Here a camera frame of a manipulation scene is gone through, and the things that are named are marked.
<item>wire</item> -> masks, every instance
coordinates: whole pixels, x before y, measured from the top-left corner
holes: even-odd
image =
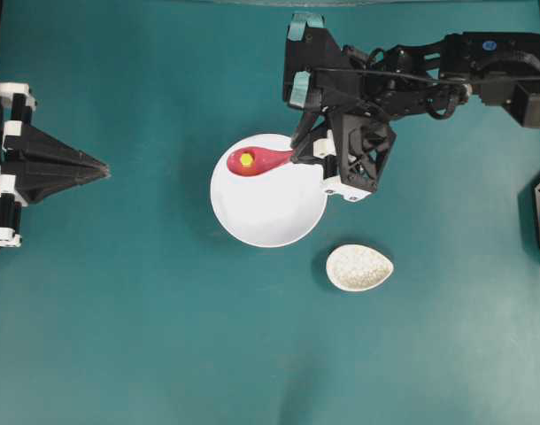
[[[370,65],[372,65],[375,60],[376,60],[376,57],[378,56],[378,54],[381,53],[382,56],[385,56],[386,55],[386,51],[380,47],[377,47],[376,49],[374,49],[371,53],[370,53],[370,56],[368,57],[368,59],[366,60],[366,67],[369,67]]]
[[[384,75],[388,77],[406,78],[407,80],[433,82],[435,84],[496,84],[498,82],[517,82],[517,81],[540,81],[540,75],[524,77],[495,77],[488,79],[474,80],[441,80],[438,78],[420,77],[412,73],[393,73],[391,71],[375,71],[373,69],[342,69],[342,68],[313,68],[315,71],[328,71],[332,73],[365,73],[370,75]]]

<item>white bowl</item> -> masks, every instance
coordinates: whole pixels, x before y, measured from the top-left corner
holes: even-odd
[[[227,158],[236,149],[259,146],[288,151],[289,142],[285,135],[248,137],[231,146],[213,170],[215,216],[228,233],[244,243],[261,248],[294,243],[315,227],[325,211],[321,166],[289,163],[252,177],[228,171]]]
[[[364,245],[342,245],[327,259],[327,276],[340,290],[358,292],[376,288],[394,271],[392,262]]]

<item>teal surface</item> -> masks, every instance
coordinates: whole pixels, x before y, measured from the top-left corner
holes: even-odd
[[[537,2],[323,9],[363,50],[540,31]],[[0,81],[112,178],[24,211],[0,253],[0,425],[540,423],[540,131],[474,98],[395,123],[380,191],[329,200],[283,249],[228,235],[209,179],[248,135],[291,134],[291,10],[8,1]],[[395,273],[347,294],[325,259],[366,243]]]

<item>black mount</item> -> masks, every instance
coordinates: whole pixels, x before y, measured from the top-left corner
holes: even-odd
[[[0,0],[0,20],[2,7]],[[109,175],[106,164],[33,127],[34,108],[26,84],[0,84],[0,248],[20,246],[22,207]]]

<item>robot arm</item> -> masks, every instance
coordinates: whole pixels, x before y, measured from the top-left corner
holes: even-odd
[[[33,127],[36,106],[27,84],[0,83],[0,248],[20,247],[22,208],[109,175],[106,164]]]
[[[374,193],[396,139],[390,122],[445,120],[472,95],[540,128],[540,35],[464,33],[366,54],[340,49],[321,16],[296,14],[289,26],[283,100],[303,111],[292,161],[321,164],[328,194],[355,202]]]

